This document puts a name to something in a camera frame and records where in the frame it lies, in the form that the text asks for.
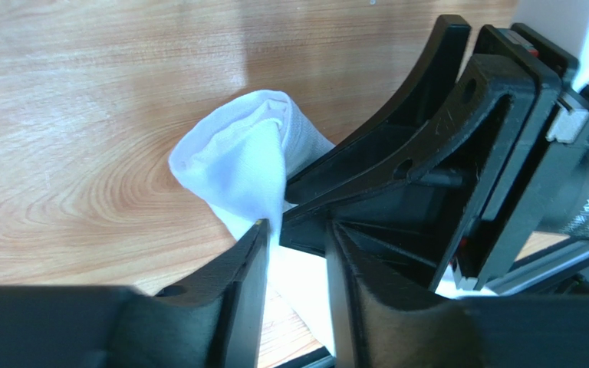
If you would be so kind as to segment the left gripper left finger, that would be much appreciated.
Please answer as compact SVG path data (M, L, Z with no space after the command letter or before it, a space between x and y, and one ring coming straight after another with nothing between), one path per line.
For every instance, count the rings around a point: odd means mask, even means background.
M269 223L154 296L127 286L0 286L0 367L254 367Z

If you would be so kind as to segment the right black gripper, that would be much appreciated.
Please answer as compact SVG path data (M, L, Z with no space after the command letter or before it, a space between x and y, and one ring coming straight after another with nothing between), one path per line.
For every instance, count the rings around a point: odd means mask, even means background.
M571 86L577 58L522 23L484 26L455 85L470 31L439 16L393 96L288 180L283 246L325 256L351 243L432 290L480 216L456 284L508 273L586 152L589 102Z

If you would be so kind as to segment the white cloth napkin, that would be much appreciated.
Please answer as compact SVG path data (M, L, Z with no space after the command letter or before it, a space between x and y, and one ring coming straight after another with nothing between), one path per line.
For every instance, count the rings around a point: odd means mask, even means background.
M283 215L294 207L285 198L287 180L332 148L286 93L257 90L200 120L168 159L179 184L205 201L234 238L268 220L268 283L330 352L327 263L282 246L280 235Z

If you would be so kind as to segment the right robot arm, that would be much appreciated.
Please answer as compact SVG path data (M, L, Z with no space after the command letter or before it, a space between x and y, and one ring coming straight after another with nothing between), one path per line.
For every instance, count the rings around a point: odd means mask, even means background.
M332 227L433 288L449 266L475 288L533 232L589 240L589 87L536 28L479 31L442 15L394 95L290 178L281 245L322 256Z

